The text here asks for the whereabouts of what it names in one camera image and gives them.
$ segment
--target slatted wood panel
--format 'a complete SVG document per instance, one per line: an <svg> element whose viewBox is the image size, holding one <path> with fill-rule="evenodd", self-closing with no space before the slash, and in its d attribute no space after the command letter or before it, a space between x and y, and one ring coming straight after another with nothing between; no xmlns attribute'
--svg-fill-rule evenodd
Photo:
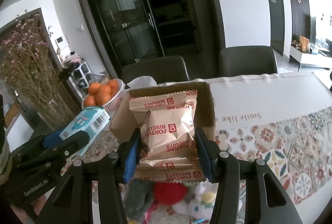
<svg viewBox="0 0 332 224"><path fill-rule="evenodd" d="M300 36L310 39L310 7L309 0L290 0L292 6L293 40Z"/></svg>

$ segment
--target white basket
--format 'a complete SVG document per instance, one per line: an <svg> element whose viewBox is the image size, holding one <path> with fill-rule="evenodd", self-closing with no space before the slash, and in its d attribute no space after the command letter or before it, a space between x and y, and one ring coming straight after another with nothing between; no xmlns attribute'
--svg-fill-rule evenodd
<svg viewBox="0 0 332 224"><path fill-rule="evenodd" d="M113 116L114 112L116 112L117 109L119 109L120 104L122 102L122 91L125 88L125 83L122 80L120 79L115 79L115 80L117 80L117 83L119 84L119 91L109 102L103 105L104 109L107 111L107 113L110 116Z"/></svg>

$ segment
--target silver bolt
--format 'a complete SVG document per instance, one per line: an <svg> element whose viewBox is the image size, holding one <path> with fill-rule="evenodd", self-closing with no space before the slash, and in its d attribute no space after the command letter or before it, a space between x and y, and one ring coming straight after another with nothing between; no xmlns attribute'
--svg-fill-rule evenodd
<svg viewBox="0 0 332 224"><path fill-rule="evenodd" d="M73 165L74 165L75 167L81 166L81 164L82 164L82 161L81 161L80 159L76 159L76 160L73 162Z"/></svg>
<svg viewBox="0 0 332 224"><path fill-rule="evenodd" d="M226 151L221 151L219 154L222 158L228 158L229 154Z"/></svg>
<svg viewBox="0 0 332 224"><path fill-rule="evenodd" d="M261 166L265 165L265 161L263 159L256 159L256 162L258 165L261 165Z"/></svg>
<svg viewBox="0 0 332 224"><path fill-rule="evenodd" d="M116 159L119 154L117 152L110 152L108 156L110 159Z"/></svg>

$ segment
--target white stuffed toy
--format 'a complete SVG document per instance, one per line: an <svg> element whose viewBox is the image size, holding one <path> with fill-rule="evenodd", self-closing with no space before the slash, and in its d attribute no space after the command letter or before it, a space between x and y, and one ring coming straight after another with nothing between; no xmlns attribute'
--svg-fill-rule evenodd
<svg viewBox="0 0 332 224"><path fill-rule="evenodd" d="M172 205L173 210L182 215L190 215L194 220L192 223L200 223L205 220L210 220L215 205L215 198L217 195L218 184L211 184L210 182L201 182L194 189L194 198L189 204L182 200Z"/></svg>

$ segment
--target open cardboard box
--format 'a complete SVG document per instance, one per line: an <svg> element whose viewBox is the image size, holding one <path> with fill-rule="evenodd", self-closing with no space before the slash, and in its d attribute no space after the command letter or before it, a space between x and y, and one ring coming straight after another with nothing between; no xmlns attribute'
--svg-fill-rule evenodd
<svg viewBox="0 0 332 224"><path fill-rule="evenodd" d="M202 127L208 139L213 140L215 110L210 87L206 82L188 82L130 90L115 113L110 124L110 130L118 138L119 143L122 143L129 141L135 128L139 127L134 114L129 109L131 97L156 96L186 90L197 90L194 125Z"/></svg>

